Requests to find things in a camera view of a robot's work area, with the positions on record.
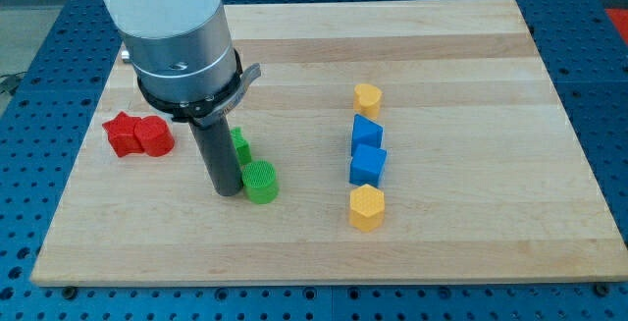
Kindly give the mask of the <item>black clamp ring with lever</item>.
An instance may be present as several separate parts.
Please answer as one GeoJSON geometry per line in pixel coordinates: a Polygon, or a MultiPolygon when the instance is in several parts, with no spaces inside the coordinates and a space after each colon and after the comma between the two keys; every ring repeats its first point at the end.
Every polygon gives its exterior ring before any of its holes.
{"type": "Polygon", "coordinates": [[[181,77],[163,76],[138,71],[137,84],[145,100],[156,110],[171,116],[176,123],[192,123],[200,128],[224,119],[242,100],[250,85],[261,76],[259,64],[246,70],[239,54],[233,51],[235,71],[225,83],[212,77],[223,70],[222,64],[181,77]]]}

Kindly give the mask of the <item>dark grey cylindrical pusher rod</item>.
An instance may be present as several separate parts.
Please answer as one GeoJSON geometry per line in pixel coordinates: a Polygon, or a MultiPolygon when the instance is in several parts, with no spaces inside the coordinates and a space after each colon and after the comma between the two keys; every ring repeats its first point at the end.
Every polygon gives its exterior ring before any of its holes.
{"type": "Polygon", "coordinates": [[[190,129],[215,191],[221,196],[238,194],[243,188],[241,169],[227,119],[209,126],[192,122],[190,129]]]}

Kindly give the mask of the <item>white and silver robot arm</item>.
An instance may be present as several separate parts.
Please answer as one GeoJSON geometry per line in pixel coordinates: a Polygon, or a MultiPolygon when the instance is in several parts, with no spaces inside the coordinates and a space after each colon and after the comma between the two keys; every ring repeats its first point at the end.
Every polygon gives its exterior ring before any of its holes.
{"type": "Polygon", "coordinates": [[[223,0],[103,0],[130,54],[144,99],[187,123],[215,191],[243,188],[228,113],[260,77],[244,68],[223,0]]]}

